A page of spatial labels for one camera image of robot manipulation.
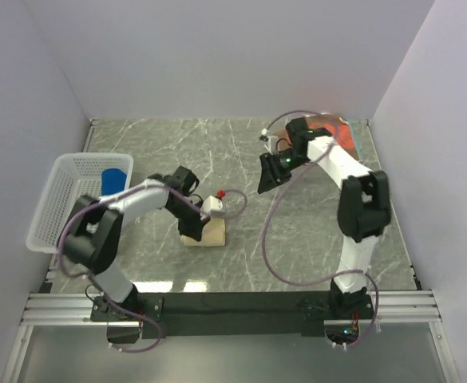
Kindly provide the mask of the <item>yellow cream towel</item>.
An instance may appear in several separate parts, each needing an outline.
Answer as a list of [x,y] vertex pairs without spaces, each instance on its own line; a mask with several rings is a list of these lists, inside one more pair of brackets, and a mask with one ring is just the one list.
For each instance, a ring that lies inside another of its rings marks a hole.
[[226,244],[226,224],[222,218],[212,218],[203,228],[202,239],[196,241],[182,235],[181,243],[185,247],[223,247]]

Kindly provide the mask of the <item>brown orange towel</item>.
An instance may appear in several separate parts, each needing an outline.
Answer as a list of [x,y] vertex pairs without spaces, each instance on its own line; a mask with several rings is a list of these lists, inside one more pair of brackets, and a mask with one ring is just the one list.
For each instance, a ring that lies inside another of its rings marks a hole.
[[324,128],[331,135],[336,134],[338,144],[354,159],[360,160],[352,129],[346,118],[332,113],[320,113],[294,118],[287,123],[289,124],[294,124],[298,128],[304,127],[307,130]]

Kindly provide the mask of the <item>blue towel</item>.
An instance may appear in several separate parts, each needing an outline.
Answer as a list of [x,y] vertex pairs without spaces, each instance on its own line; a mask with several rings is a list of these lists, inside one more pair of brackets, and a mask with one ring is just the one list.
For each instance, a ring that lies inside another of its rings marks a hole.
[[101,173],[101,196],[114,195],[125,189],[127,174],[119,168],[108,168]]

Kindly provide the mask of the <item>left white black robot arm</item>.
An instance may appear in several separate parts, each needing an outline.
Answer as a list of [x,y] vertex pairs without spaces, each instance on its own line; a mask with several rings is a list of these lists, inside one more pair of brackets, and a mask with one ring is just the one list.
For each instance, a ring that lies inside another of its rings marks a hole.
[[139,314],[138,289],[116,262],[122,227],[151,211],[165,209],[178,221],[181,235],[200,241],[210,221],[202,203],[189,199],[199,185],[189,169],[179,166],[171,175],[159,173],[124,191],[95,199],[78,198],[62,230],[58,257],[66,256],[85,268],[85,276],[111,301],[109,309],[121,321]]

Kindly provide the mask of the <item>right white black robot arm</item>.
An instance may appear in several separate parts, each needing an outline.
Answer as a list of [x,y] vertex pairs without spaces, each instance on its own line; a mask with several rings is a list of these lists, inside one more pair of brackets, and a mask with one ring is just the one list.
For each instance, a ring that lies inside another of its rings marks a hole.
[[337,271],[331,276],[328,309],[336,318],[375,306],[366,293],[367,272],[374,248],[390,224],[390,188],[384,171],[374,171],[356,160],[337,141],[339,125],[314,128],[308,117],[285,126],[288,145],[279,149],[279,137],[262,131],[266,152],[260,155],[259,194],[295,182],[293,170],[318,165],[339,189],[338,227],[343,235]]

